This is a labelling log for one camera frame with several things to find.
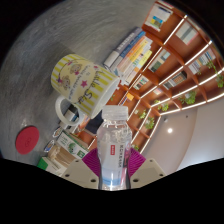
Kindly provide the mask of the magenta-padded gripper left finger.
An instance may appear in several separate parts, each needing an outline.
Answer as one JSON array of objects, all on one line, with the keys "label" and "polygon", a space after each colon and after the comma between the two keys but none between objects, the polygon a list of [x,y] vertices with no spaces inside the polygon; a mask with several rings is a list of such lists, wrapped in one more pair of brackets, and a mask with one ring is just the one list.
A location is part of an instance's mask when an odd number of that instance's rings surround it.
[{"label": "magenta-padded gripper left finger", "polygon": [[62,177],[76,185],[89,189],[98,189],[101,174],[97,149],[91,150],[82,159],[75,159]]}]

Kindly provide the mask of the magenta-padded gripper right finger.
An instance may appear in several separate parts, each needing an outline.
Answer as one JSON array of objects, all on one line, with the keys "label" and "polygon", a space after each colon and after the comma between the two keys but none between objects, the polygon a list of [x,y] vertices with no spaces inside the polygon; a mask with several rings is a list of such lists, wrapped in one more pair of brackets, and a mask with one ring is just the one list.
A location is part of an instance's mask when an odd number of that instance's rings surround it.
[{"label": "magenta-padded gripper right finger", "polygon": [[131,149],[128,161],[130,188],[141,188],[166,176],[155,159],[146,159],[137,150]]}]

